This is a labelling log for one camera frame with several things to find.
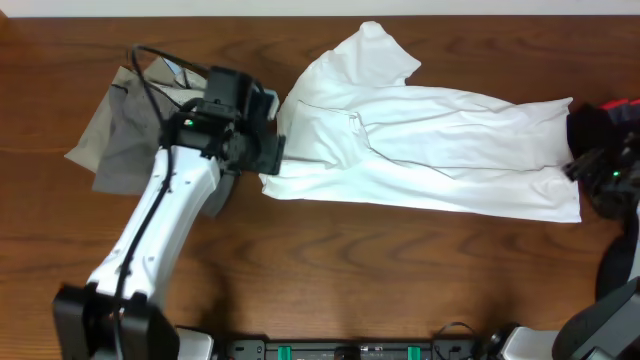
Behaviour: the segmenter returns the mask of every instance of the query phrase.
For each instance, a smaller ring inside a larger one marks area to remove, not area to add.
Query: brown wooden surface
[[[284,98],[363,20],[9,20],[0,35],[0,358],[58,358],[50,302],[59,284],[86,281],[137,202],[91,192],[93,174],[63,158],[131,44],[244,70]],[[378,21],[422,62],[411,84],[512,102],[640,96],[635,17]],[[247,174],[217,219],[196,221],[166,314],[272,338],[428,337],[450,321],[557,329],[593,301],[598,262],[619,233],[586,205],[583,218],[277,201]]]

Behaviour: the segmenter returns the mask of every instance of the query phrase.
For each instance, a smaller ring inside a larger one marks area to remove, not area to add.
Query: white shirt
[[[420,62],[375,22],[327,51],[282,105],[277,199],[363,202],[580,222],[566,116],[571,98],[513,105],[406,86]]]

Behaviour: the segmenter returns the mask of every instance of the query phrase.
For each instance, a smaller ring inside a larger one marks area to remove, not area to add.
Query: gray fabric
[[[177,106],[152,90],[164,119]],[[139,81],[109,90],[111,136],[102,155],[93,190],[110,194],[142,194],[159,147],[160,126]]]

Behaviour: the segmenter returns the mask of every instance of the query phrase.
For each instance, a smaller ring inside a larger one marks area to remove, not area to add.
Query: white wall
[[[637,15],[640,0],[0,0],[0,10],[9,17]]]

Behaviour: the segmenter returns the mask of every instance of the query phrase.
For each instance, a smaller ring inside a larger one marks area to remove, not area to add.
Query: wood grain
[[[133,43],[234,67],[284,97],[363,18],[9,20],[0,34],[0,358],[54,359],[50,302],[82,284],[136,197],[91,192],[65,160]],[[640,96],[637,17],[378,18],[422,62],[411,84],[512,102]],[[417,338],[444,323],[557,329],[593,301],[619,225],[277,201],[244,175],[199,218],[172,280],[172,321],[271,338]]]

